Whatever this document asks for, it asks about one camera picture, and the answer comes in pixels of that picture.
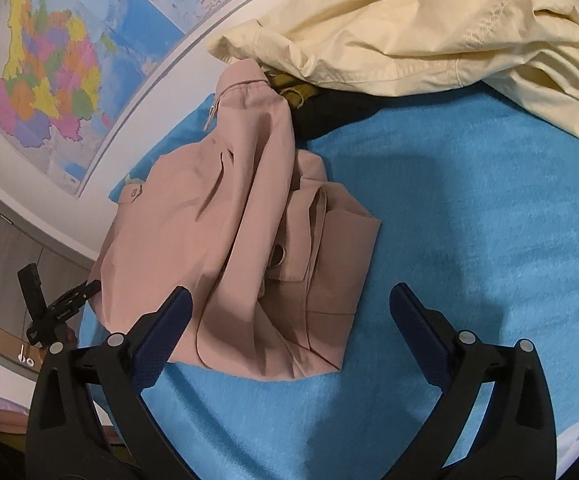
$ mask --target wooden floor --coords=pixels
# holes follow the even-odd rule
[[[0,328],[24,338],[30,322],[16,273],[36,263],[48,304],[87,279],[88,269],[77,266],[19,231],[0,216]],[[68,322],[78,333],[80,318]]]

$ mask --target cream jacket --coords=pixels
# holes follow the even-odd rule
[[[577,0],[287,0],[208,47],[382,96],[483,80],[579,137]]]

